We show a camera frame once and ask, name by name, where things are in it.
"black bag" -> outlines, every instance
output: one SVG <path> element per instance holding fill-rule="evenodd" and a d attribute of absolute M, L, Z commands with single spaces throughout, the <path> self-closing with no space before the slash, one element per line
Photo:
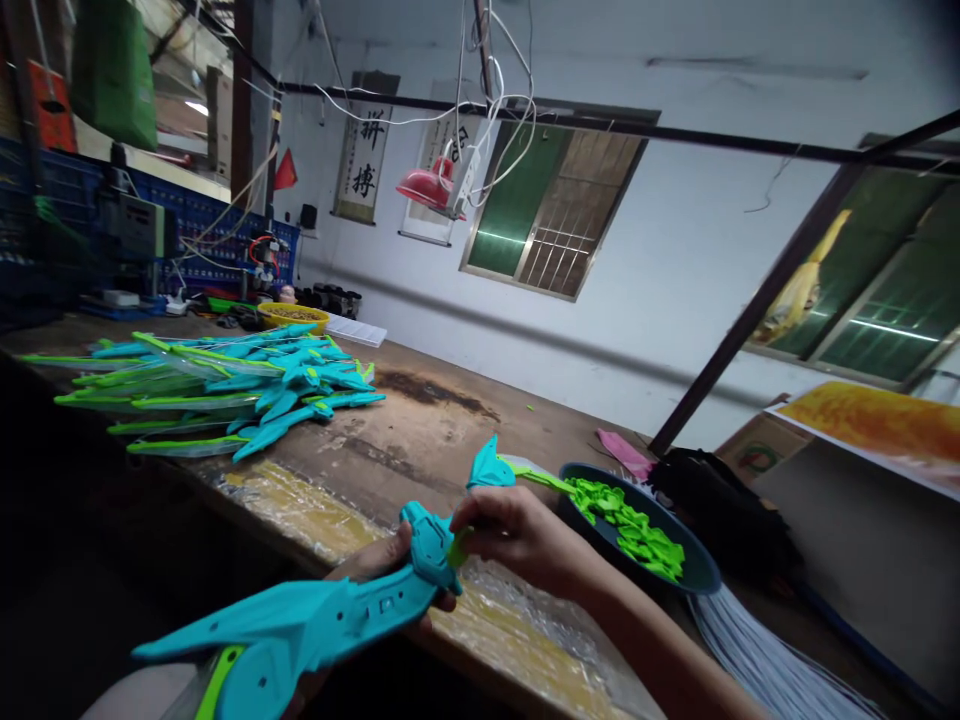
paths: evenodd
<path fill-rule="evenodd" d="M 654 466 L 650 482 L 692 517 L 690 529 L 723 570 L 766 583 L 803 565 L 780 513 L 765 508 L 713 453 L 674 448 Z"/>

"pink paper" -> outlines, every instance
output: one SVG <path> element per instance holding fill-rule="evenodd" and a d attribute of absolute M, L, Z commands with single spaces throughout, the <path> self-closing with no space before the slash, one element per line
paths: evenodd
<path fill-rule="evenodd" d="M 630 471 L 630 474 L 640 482 L 646 482 L 647 476 L 653 469 L 653 462 L 641 455 L 626 440 L 620 437 L 619 433 L 607 432 L 597 428 L 597 437 L 600 443 L 610 451 L 620 463 Z"/>

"human hand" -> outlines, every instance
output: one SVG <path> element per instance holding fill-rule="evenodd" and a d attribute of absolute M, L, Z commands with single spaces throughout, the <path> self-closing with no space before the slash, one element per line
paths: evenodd
<path fill-rule="evenodd" d="M 612 569 L 523 486 L 472 490 L 453 514 L 450 531 L 471 526 L 475 529 L 462 541 L 464 552 L 496 560 L 559 598 L 579 602 Z"/>
<path fill-rule="evenodd" d="M 397 534 L 390 537 L 374 540 L 369 545 L 360 548 L 353 555 L 338 565 L 325 580 L 343 580 L 350 578 L 353 582 L 363 584 L 376 580 L 378 577 L 389 575 L 399 570 L 410 552 L 410 542 L 413 539 L 413 528 L 410 523 L 403 521 L 397 529 Z M 433 604 L 444 612 L 453 612 L 457 606 L 456 597 L 449 592 L 439 593 Z M 420 629 L 432 629 L 430 617 L 420 618 Z"/>
<path fill-rule="evenodd" d="M 410 523 L 404 521 L 400 523 L 396 535 L 374 540 L 360 548 L 340 563 L 324 580 L 350 578 L 355 583 L 363 584 L 389 575 L 398 570 L 406 559 L 412 539 L 413 528 L 410 527 Z M 442 592 L 438 593 L 433 604 L 444 612 L 453 612 L 457 606 L 457 599 L 449 592 Z M 418 627 L 421 631 L 429 632 L 433 628 L 430 616 L 424 615 L 420 618 Z M 297 690 L 281 720 L 293 720 L 298 717 L 307 703 L 320 692 L 329 674 L 330 668 L 301 675 L 297 682 Z"/>

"green bag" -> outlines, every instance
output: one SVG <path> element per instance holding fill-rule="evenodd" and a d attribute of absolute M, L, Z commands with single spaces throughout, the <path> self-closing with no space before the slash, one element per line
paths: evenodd
<path fill-rule="evenodd" d="M 127 0 L 80 0 L 70 104 L 114 140 L 157 149 L 157 110 L 147 33 Z"/>

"yellow bowl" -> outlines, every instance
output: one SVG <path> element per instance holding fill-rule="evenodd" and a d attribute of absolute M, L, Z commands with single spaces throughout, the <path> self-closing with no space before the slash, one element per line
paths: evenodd
<path fill-rule="evenodd" d="M 303 305 L 291 305 L 290 303 L 263 303 L 257 306 L 260 315 L 263 316 L 263 324 L 268 328 L 277 328 L 283 325 L 307 325 L 316 323 L 317 326 L 310 331 L 311 335 L 323 335 L 330 322 L 330 316 L 323 310 L 304 307 Z M 283 312 L 296 311 L 310 315 L 309 320 L 300 320 L 299 318 L 284 317 Z"/>

